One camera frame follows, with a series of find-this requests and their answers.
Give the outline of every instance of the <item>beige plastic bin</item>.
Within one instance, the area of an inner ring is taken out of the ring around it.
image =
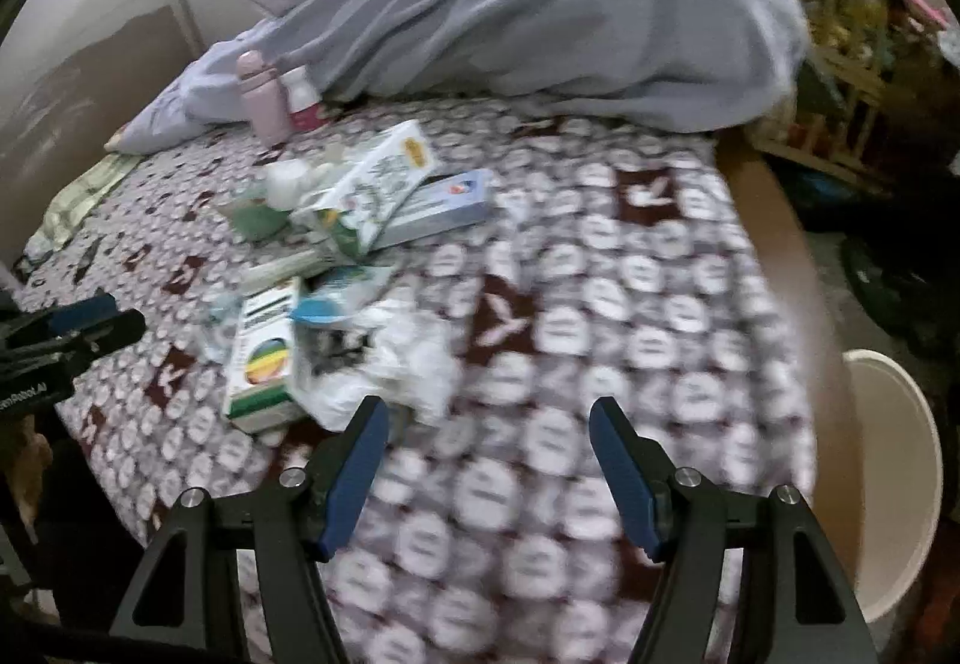
[[[889,612],[920,574],[944,491],[933,416],[913,378],[871,349],[844,353],[860,419],[863,537],[856,598],[868,623]]]

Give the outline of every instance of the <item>gray blanket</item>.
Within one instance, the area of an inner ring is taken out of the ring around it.
[[[120,143],[145,154],[244,118],[236,58],[307,63],[328,100],[486,90],[535,114],[715,130],[760,116],[805,51],[798,0],[307,0],[215,44]]]

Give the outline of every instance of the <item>bed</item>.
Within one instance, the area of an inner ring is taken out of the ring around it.
[[[405,119],[424,126],[443,173],[493,168],[500,210],[385,252],[400,266],[392,285],[450,321],[462,379],[443,427],[414,424],[389,448],[352,542],[322,568],[344,643],[377,662],[625,661],[658,571],[623,538],[589,450],[593,399],[616,395],[675,463],[726,487],[813,492],[808,398],[712,138],[587,117],[532,124],[496,98],[443,97],[372,101],[269,149],[230,125],[146,157],[21,298],[37,309],[104,288],[147,318],[143,339],[78,379],[59,414],[142,543],[187,487],[240,493],[304,464],[322,430],[229,427],[222,370],[192,342],[241,266],[307,240],[245,243],[214,207],[259,165]],[[504,307],[511,329],[496,330]],[[266,654],[248,552],[240,581]],[[728,557],[712,658],[737,586]]]

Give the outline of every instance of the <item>green packet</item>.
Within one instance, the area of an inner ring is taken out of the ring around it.
[[[361,261],[436,165],[419,124],[401,122],[378,135],[368,154],[309,210],[344,255]]]

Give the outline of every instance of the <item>blanket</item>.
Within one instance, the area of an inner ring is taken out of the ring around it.
[[[191,342],[241,265],[307,241],[248,244],[214,204],[257,165],[405,119],[445,173],[492,168],[499,208],[380,253],[398,267],[390,287],[450,323],[458,392],[443,427],[413,424],[390,446],[352,541],[322,567],[344,643],[376,664],[626,661],[659,572],[624,537],[589,446],[597,397],[728,488],[813,487],[808,403],[709,138],[531,124],[501,99],[440,98],[368,104],[272,149],[235,127],[148,157],[21,295],[36,309],[103,287],[146,316],[143,339],[81,376],[59,414],[144,543],[190,486],[241,493],[304,465],[320,429],[232,429],[218,416],[223,369]],[[731,552],[710,661],[730,638],[737,578]],[[248,552],[240,584],[251,641],[269,651]]]
[[[235,77],[258,49],[307,64],[328,101],[462,89],[527,113],[719,130],[791,89],[806,45],[798,0],[307,0],[211,47],[124,130],[145,154],[245,119]]]

